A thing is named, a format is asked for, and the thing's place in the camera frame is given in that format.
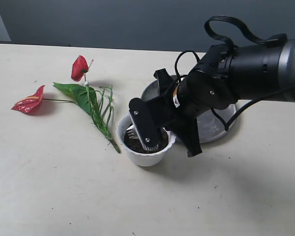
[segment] white flower pot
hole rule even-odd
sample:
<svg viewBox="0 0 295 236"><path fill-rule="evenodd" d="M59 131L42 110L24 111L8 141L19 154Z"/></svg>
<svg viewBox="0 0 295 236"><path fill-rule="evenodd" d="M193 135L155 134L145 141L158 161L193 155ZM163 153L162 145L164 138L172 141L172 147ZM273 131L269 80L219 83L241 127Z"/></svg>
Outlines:
<svg viewBox="0 0 295 236"><path fill-rule="evenodd" d="M138 165L138 166L153 166L155 164L157 164L158 162L160 162L163 158L164 155L166 153L166 151L173 145L173 143L175 142L176 136L172 133L167 131L168 134L168 144L167 146L156 153L151 153L151 154L145 154L145 153L139 153L139 152L135 152L133 150L131 150L130 148L128 148L124 142L123 142L123 137L126 133L126 129L132 124L131 118L130 118L130 114L126 114L124 117L122 117L122 119L119 121L118 126L117 126L117 139L119 140L119 143L121 144L121 146L123 147L123 149L126 151L128 157L130 158L130 160Z"/></svg>

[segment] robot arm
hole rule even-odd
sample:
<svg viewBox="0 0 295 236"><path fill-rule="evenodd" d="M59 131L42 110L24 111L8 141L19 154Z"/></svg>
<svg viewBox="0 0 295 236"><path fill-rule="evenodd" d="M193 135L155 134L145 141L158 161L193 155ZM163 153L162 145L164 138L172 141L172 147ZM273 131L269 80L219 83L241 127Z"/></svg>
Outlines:
<svg viewBox="0 0 295 236"><path fill-rule="evenodd" d="M216 34L210 21L225 21L236 25L255 45L237 47L226 36ZM159 96L129 102L133 125L143 147L153 149L161 141L160 128L174 132L188 150L188 156L201 153L196 118L207 110L224 124L230 124L249 106L261 100L295 102L295 39L285 34L264 40L254 36L240 20L228 16L211 17L205 29L213 39L224 44L213 45L199 59L188 75L181 76L175 63L176 77L165 69L154 74ZM238 100L251 100L228 121L214 109L223 110Z"/></svg>

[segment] sticker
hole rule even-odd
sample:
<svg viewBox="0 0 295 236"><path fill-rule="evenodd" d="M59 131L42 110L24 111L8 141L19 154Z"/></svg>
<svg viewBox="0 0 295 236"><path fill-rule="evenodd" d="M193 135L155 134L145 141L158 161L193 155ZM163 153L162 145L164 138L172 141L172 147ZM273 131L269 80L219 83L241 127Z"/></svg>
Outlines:
<svg viewBox="0 0 295 236"><path fill-rule="evenodd" d="M174 102L174 105L176 108L180 106L180 103L177 98L177 89L178 89L178 86L175 88L175 90L173 92L173 102Z"/></svg>

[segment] white table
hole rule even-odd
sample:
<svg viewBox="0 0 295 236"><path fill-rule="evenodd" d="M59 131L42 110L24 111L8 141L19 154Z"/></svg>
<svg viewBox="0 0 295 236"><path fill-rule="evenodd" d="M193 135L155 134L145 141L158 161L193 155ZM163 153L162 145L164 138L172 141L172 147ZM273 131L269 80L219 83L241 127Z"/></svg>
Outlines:
<svg viewBox="0 0 295 236"><path fill-rule="evenodd" d="M10 110L40 85L65 98L52 82L71 83L78 55L95 59L92 86L114 85L115 130L178 53L0 45L0 236L295 236L295 104L259 103L203 154L174 145L143 169L74 104ZM193 65L186 55L179 69Z"/></svg>

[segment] red anthurium flower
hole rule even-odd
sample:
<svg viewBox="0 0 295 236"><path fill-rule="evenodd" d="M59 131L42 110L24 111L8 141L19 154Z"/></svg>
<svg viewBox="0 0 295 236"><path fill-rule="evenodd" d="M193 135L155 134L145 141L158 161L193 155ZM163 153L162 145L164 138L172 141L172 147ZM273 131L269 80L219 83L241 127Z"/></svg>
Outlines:
<svg viewBox="0 0 295 236"><path fill-rule="evenodd" d="M38 106L43 99L44 87L45 86L42 85L35 94L15 103L14 107L11 109L28 114L34 107Z"/></svg>
<svg viewBox="0 0 295 236"><path fill-rule="evenodd" d="M74 81L80 81L89 70L89 66L84 56L78 56L72 65L71 79Z"/></svg>

